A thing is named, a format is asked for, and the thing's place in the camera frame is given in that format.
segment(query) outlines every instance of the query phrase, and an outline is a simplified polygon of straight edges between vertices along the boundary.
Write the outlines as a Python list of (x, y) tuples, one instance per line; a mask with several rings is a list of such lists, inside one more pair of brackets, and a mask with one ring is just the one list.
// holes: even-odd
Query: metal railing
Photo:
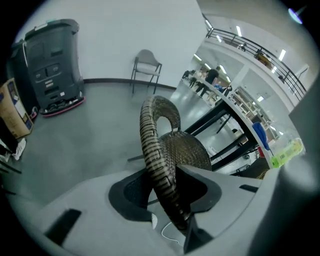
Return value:
[(277, 56), (261, 45), (245, 37), (217, 28), (211, 28), (206, 34), (206, 37), (215, 38), (217, 41), (224, 42), (230, 46), (238, 48), (239, 51), (252, 55), (255, 59), (259, 60), (269, 68), (270, 72), (273, 72), (282, 81), (282, 83), (287, 86), (286, 89), (288, 89), (292, 95), (295, 95), (299, 101), (306, 94), (306, 88), (290, 68), (279, 60)]

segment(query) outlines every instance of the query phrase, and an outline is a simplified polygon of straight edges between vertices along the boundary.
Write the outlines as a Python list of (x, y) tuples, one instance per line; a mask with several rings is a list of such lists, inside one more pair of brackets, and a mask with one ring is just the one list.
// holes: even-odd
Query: wall trim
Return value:
[[(127, 78), (88, 78), (88, 79), (83, 79), (85, 84), (94, 84), (94, 83), (121, 83), (121, 84), (130, 84), (130, 79)], [(137, 85), (147, 85), (149, 82), (148, 81), (142, 81), (142, 80), (135, 80), (135, 84)], [(151, 82), (150, 86), (155, 86), (155, 82)], [(177, 87), (165, 85), (158, 83), (157, 87), (160, 88), (165, 88), (165, 89), (170, 89), (170, 90), (176, 90)]]

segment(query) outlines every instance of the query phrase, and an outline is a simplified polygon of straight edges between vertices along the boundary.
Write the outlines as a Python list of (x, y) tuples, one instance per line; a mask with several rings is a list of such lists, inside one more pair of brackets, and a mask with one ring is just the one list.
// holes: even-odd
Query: white cord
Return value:
[(164, 238), (169, 239), (169, 240), (171, 240), (171, 241), (175, 241), (175, 242), (178, 243), (178, 245), (182, 246), (182, 245), (179, 243), (178, 240), (172, 239), (172, 238), (169, 238), (169, 237), (166, 237), (166, 236), (164, 235), (164, 231), (165, 231), (166, 227), (168, 227), (171, 223), (172, 223), (172, 222), (169, 222), (167, 225), (165, 225), (165, 227), (164, 227), (164, 228), (162, 229), (162, 231), (161, 231), (161, 235), (162, 235)]

